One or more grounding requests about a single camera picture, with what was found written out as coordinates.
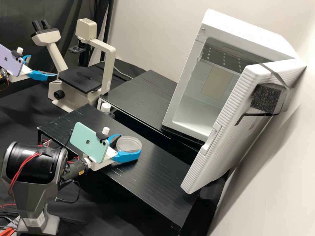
white wall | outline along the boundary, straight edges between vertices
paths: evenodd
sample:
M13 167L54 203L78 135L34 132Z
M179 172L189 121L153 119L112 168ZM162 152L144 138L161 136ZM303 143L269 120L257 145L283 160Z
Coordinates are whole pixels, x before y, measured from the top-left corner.
M109 43L117 58L178 81L208 8L283 35L305 37L313 0L116 0Z
M301 21L303 37L276 30L296 35L308 68L289 111L271 120L236 170L210 236L315 235L315 2L308 4L300 1L296 15L281 12L285 22Z
M212 8L283 35L308 63L288 112L274 117L236 170L210 236L315 235L315 2L116 0L117 56L178 81Z

smartphone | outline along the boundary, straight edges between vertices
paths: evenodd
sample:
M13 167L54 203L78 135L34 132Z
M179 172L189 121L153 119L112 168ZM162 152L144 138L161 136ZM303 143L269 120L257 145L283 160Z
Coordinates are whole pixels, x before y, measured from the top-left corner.
M9 49L0 44L0 67L6 69L14 76L19 76L22 66L22 57L13 56Z
M108 140L100 143L96 137L96 132L80 122L77 122L74 126L70 143L93 158L97 163L102 163L109 146Z

black backdrop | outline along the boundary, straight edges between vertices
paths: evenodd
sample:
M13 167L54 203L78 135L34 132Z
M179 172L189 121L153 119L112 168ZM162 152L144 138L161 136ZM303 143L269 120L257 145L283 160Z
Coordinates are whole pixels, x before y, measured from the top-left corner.
M32 21L47 19L60 31L61 39L57 46L68 67L75 66L78 55L71 54L68 47L77 44L74 35L77 19L95 20L99 34L107 6L108 0L0 0L0 44L10 50L22 47L23 55L32 55L31 69L56 72L46 47L36 46L31 39L34 33ZM35 84L38 82L31 79L10 84L7 90L0 91L0 97Z

gray foam block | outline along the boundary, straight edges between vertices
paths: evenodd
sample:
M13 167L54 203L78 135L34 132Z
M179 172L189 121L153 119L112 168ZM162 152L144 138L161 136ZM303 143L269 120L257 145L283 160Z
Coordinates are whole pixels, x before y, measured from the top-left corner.
M284 103L287 90L278 84L258 84L254 90L250 107L269 114L278 114Z

white bottle cap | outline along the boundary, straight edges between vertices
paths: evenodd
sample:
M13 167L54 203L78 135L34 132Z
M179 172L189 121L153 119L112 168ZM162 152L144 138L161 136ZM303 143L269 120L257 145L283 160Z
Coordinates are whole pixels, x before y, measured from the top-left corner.
M102 134L105 134L105 135L107 135L108 133L109 133L109 128L108 127L104 127L103 128L103 131L102 131Z
M108 102L102 103L101 111L104 113L109 113L111 111L111 105Z
M17 48L16 52L19 53L19 54L22 54L23 53L23 48Z

